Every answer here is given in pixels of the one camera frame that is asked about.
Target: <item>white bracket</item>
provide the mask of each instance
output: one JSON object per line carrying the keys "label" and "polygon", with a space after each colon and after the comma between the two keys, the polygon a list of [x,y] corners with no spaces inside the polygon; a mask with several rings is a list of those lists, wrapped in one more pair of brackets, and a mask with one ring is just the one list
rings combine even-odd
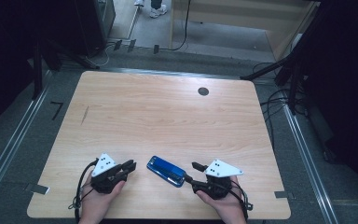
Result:
{"label": "white bracket", "polygon": [[206,175],[215,177],[226,177],[232,175],[243,175],[243,171],[220,160],[214,160],[204,171]]}
{"label": "white bracket", "polygon": [[116,166],[116,162],[113,161],[106,153],[103,153],[95,165],[95,169],[92,172],[91,176],[95,177],[97,175],[102,174],[105,171],[108,171]]}

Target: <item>floor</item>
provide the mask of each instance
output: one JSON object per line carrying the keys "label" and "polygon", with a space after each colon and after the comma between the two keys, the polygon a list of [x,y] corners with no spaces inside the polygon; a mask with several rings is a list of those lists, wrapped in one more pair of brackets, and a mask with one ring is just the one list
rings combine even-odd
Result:
{"label": "floor", "polygon": [[[123,7],[132,5],[128,3],[131,1],[125,2],[127,5],[122,5]],[[163,0],[163,4],[169,7],[170,1]],[[167,74],[238,78],[275,62],[264,31],[195,22],[188,24],[187,39],[181,49],[176,52],[162,50],[155,55],[153,54],[155,45],[160,45],[161,48],[168,47],[170,12],[153,20],[148,17],[150,6],[147,0],[143,8],[131,7],[132,9],[126,10],[117,8],[117,16],[119,17],[119,11],[133,12],[133,16],[132,14],[129,16],[133,18],[133,26],[124,29],[125,31],[120,34],[121,38],[111,34],[109,41],[113,43],[121,39],[125,45],[129,45],[131,40],[136,40],[135,49],[129,52],[128,47],[118,50],[110,48],[106,50],[106,54],[102,52],[101,55],[90,59],[94,63],[105,63],[110,59],[102,66],[104,71],[152,70],[157,73],[169,71],[166,72]],[[174,45],[182,43],[183,34],[184,23],[176,21]],[[2,181],[0,223],[72,223],[73,221],[28,218],[26,207],[32,194],[22,190],[24,183],[29,183],[31,180],[37,182],[82,71],[66,59],[63,60],[65,66],[60,73],[49,73],[46,76],[50,81],[45,80],[49,83],[45,98],[40,99],[38,112],[31,114],[33,116],[31,122],[24,124],[29,128],[28,133],[20,137],[20,142],[16,142],[14,146],[8,146],[7,139],[16,130],[22,116],[27,113],[32,86],[25,90],[0,118],[0,152],[2,152],[0,154],[5,154],[8,147],[15,149],[13,154],[7,153],[10,166],[3,171],[4,175],[0,176]],[[266,102],[278,89],[273,83],[274,76],[271,72],[255,81],[260,102]],[[65,102],[62,112],[58,113],[55,120],[51,118],[56,114],[57,106],[52,102]],[[310,122],[301,116],[291,116],[285,107],[280,110],[279,105],[275,104],[271,109],[274,113],[270,118],[273,126],[269,126],[268,122],[266,125],[275,136],[273,141],[276,148],[275,155],[285,189],[295,197],[289,200],[292,216],[288,220],[250,220],[250,223],[358,223],[357,174],[344,164],[326,162],[321,143]],[[316,171],[316,175],[312,175],[310,171]],[[312,179],[320,179],[322,184],[315,186]],[[317,198],[321,195],[324,196],[322,202],[330,204],[321,204],[320,199]],[[330,205],[334,213],[325,214],[324,206]],[[137,223],[137,221],[120,220],[118,223]]]}

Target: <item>table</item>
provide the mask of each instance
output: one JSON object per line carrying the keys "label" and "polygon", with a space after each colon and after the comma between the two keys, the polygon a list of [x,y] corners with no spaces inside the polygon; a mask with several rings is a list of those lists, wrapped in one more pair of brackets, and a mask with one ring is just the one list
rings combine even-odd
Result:
{"label": "table", "polygon": [[[187,5],[188,0],[172,0],[170,48],[174,21],[186,19]],[[192,0],[188,20],[266,30],[278,61],[308,27],[316,6],[302,0]]]}
{"label": "table", "polygon": [[[209,94],[200,95],[201,87]],[[255,205],[250,218],[290,217],[287,199],[274,195],[284,188],[252,82],[85,72],[38,182],[50,192],[34,194],[28,215],[74,217],[67,207],[78,179],[102,152],[137,162],[107,218],[218,218],[189,184],[178,189],[147,170],[153,155],[201,181],[192,161],[230,163],[244,171],[239,181]]]}

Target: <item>background table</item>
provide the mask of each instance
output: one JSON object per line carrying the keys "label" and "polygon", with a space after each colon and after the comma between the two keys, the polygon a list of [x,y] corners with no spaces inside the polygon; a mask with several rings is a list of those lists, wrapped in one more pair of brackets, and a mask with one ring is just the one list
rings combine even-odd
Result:
{"label": "background table", "polygon": [[[187,5],[188,0],[172,0],[170,48],[174,20],[186,19]],[[308,27],[316,6],[315,2],[303,0],[192,0],[188,20],[266,30],[278,61]]]}
{"label": "background table", "polygon": [[[209,94],[198,93],[200,87]],[[192,161],[219,159],[241,168],[243,189],[255,205],[250,218],[290,217],[280,173],[252,82],[242,80],[86,72],[77,85],[35,194],[30,217],[73,217],[68,205],[84,168],[102,152],[135,160],[108,218],[216,219],[185,183],[175,188],[146,168],[160,156],[205,181]]]}

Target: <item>person's foot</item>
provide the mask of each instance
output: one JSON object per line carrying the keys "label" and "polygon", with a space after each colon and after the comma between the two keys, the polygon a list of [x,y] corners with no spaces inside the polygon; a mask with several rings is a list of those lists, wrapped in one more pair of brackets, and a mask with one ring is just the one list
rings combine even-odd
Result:
{"label": "person's foot", "polygon": [[165,13],[167,13],[167,6],[161,5],[159,9],[152,8],[152,11],[150,12],[150,17],[157,18],[158,16],[164,15]]}
{"label": "person's foot", "polygon": [[143,7],[145,5],[145,0],[136,0],[134,5],[137,7]]}

